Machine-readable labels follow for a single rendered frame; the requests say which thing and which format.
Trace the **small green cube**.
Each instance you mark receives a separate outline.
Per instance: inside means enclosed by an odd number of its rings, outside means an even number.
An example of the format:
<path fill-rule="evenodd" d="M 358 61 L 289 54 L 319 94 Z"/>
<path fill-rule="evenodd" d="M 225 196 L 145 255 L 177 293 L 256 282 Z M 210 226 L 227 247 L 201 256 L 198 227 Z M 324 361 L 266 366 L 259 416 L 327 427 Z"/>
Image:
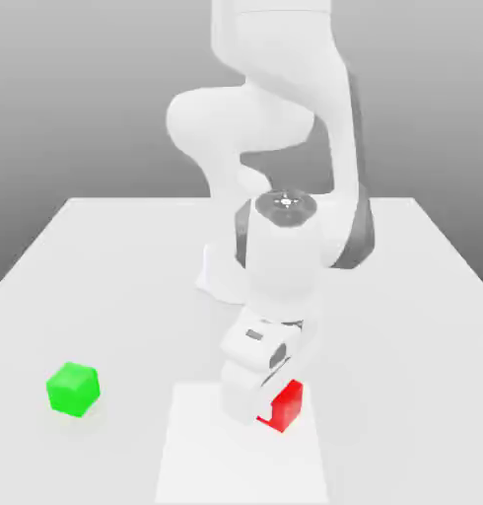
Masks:
<path fill-rule="evenodd" d="M 101 388 L 95 368 L 66 362 L 46 381 L 51 408 L 81 418 L 100 397 Z"/>

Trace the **small red cube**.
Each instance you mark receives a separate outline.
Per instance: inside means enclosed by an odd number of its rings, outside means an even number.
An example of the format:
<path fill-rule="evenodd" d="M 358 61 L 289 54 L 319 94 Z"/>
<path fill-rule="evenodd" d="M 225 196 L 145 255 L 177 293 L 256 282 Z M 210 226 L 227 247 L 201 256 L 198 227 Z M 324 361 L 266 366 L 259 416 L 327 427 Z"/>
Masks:
<path fill-rule="evenodd" d="M 299 416 L 303 404 L 304 385 L 292 380 L 270 403 L 271 416 L 266 419 L 257 416 L 256 419 L 283 433 Z"/>

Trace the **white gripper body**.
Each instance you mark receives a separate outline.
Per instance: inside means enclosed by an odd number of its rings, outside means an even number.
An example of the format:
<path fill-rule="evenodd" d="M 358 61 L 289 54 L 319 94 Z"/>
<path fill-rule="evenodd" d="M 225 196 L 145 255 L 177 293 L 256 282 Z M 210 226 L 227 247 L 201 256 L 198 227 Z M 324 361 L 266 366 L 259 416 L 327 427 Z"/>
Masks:
<path fill-rule="evenodd" d="M 224 411 L 243 425 L 257 417 L 269 420 L 271 403 L 293 379 L 296 360 L 285 359 L 273 371 L 253 372 L 227 360 L 221 370 L 221 404 Z"/>

